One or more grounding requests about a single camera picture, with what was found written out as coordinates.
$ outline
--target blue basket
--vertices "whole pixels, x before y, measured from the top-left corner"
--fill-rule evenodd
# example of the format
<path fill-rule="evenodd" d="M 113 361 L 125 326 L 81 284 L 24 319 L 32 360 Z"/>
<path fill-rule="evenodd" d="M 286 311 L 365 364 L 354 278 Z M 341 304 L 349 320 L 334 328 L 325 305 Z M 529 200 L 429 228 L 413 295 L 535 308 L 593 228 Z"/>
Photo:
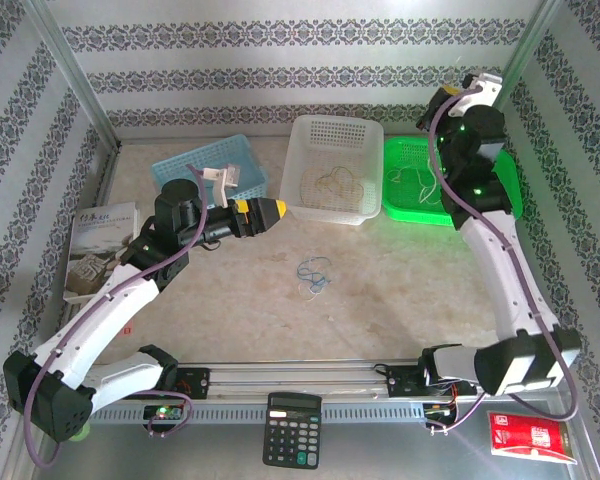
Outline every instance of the blue basket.
<path fill-rule="evenodd" d="M 234 135 L 205 147 L 196 148 L 190 152 L 155 163 L 151 166 L 151 175 L 159 189 L 170 180 L 186 178 L 196 179 L 187 168 L 193 165 L 201 170 L 207 168 L 224 168 L 232 163 L 240 166 L 238 187 L 227 189 L 227 198 L 248 199 L 264 197 L 267 195 L 269 179 L 262 167 L 258 168 L 251 144 L 244 135 Z M 207 198 L 210 206 L 213 205 L 213 182 L 205 180 Z"/>

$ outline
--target green tray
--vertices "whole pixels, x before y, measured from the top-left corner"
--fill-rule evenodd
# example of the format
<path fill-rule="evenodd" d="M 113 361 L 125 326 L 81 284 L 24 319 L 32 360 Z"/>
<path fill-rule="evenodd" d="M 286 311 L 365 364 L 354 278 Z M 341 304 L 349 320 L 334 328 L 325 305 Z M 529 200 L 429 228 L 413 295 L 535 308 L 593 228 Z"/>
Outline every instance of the green tray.
<path fill-rule="evenodd" d="M 422 185 L 433 185 L 434 177 L 428 168 L 429 150 L 426 137 L 395 137 L 384 144 L 384 179 L 382 205 L 387 215 L 399 222 L 428 223 L 452 226 L 451 216 L 440 203 L 440 186 L 420 203 Z M 516 218 L 522 216 L 522 196 L 516 165 L 504 150 L 500 151 L 494 171 L 502 182 Z"/>

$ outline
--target wall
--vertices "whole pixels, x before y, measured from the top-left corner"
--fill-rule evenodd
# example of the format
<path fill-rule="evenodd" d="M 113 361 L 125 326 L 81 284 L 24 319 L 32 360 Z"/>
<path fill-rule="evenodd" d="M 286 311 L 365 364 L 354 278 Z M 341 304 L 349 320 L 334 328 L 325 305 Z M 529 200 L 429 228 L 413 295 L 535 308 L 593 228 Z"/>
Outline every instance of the wall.
<path fill-rule="evenodd" d="M 575 373 L 600 460 L 600 0 L 563 5 L 504 113 L 521 241 L 558 317 L 582 335 Z"/>
<path fill-rule="evenodd" d="M 288 134 L 302 113 L 413 130 L 435 89 L 502 69 L 538 0 L 55 0 L 118 135 Z"/>
<path fill-rule="evenodd" d="M 17 0 L 0 0 L 0 474 L 19 415 L 2 363 L 50 336 L 73 213 L 108 152 Z"/>

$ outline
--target white plastic basket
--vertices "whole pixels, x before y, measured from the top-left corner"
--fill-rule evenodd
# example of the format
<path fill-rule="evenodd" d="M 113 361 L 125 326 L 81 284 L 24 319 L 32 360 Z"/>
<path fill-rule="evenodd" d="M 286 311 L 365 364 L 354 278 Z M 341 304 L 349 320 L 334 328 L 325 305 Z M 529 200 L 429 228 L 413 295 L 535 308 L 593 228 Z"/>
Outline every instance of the white plastic basket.
<path fill-rule="evenodd" d="M 303 115 L 293 123 L 280 199 L 296 218 L 360 225 L 380 212 L 384 131 L 371 120 Z"/>

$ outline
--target tabletop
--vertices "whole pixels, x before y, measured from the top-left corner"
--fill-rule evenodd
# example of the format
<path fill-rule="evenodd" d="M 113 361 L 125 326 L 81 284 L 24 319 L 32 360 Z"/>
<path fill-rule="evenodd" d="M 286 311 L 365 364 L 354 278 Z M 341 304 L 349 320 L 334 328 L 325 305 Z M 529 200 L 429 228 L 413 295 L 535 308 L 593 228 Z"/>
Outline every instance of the tabletop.
<path fill-rule="evenodd" d="M 135 201 L 153 214 L 150 167 L 217 139 L 125 145 L 109 203 Z M 288 137 L 252 137 L 276 198 Z M 331 261 L 332 282 L 315 298 L 298 265 Z M 189 266 L 133 319 L 99 363 L 155 344 L 180 362 L 417 358 L 444 343 L 497 341 L 491 304 L 469 248 L 452 227 L 395 222 L 384 212 L 361 226 L 298 220 L 292 213 L 254 238 L 195 248 Z"/>

